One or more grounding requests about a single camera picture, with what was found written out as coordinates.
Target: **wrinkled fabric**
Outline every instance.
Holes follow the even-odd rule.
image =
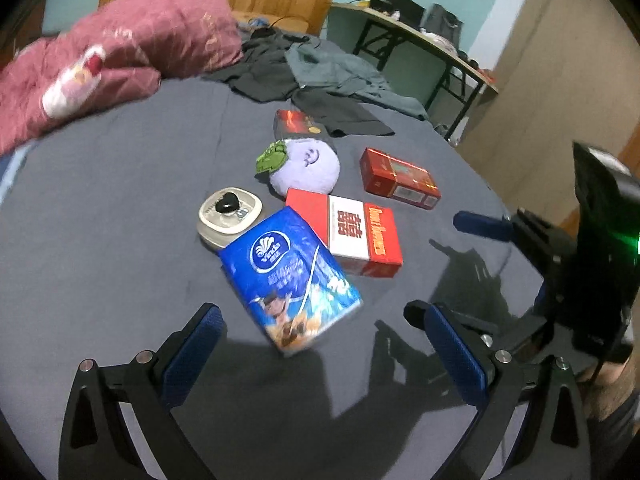
[[[334,136],[392,135],[393,130],[354,99],[329,95],[321,88],[299,88],[285,53],[291,45],[313,43],[318,38],[286,34],[278,29],[260,31],[242,46],[244,57],[233,66],[204,75],[221,81],[254,101],[268,103],[291,98],[305,114],[324,124]]]
[[[50,118],[44,92],[96,44],[106,52],[97,88],[70,117]],[[226,0],[113,0],[68,33],[31,44],[0,73],[0,155],[73,118],[148,97],[161,77],[185,78],[241,57]]]
[[[294,44],[287,50],[286,58],[300,88],[322,88],[332,94],[391,108],[416,119],[427,118],[427,112],[418,99],[396,94],[385,77],[361,57],[324,52],[309,44]]]

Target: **tissue pack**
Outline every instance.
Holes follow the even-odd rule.
[[[285,354],[306,348],[362,303],[326,246],[290,207],[219,256],[249,314]]]

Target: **green plush leaves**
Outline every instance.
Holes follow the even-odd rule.
[[[256,173],[264,173],[265,171],[273,173],[284,166],[288,158],[286,144],[283,140],[277,140],[272,142],[255,161],[255,171]]]

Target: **small box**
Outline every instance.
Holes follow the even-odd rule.
[[[335,152],[334,141],[326,128],[304,112],[276,110],[273,120],[273,136],[276,140],[309,138],[323,140]]]
[[[345,272],[389,278],[402,266],[388,207],[293,188],[287,205],[305,219]]]
[[[360,171],[364,189],[370,193],[424,209],[433,209],[440,200],[438,186],[427,170],[373,148],[364,150]]]

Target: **cigarette pack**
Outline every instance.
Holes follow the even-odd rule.
[[[366,148],[360,159],[364,189],[402,202],[433,209],[440,191],[430,173],[404,160]]]
[[[402,266],[388,207],[299,189],[289,189],[287,205],[305,219],[345,272],[388,278]]]

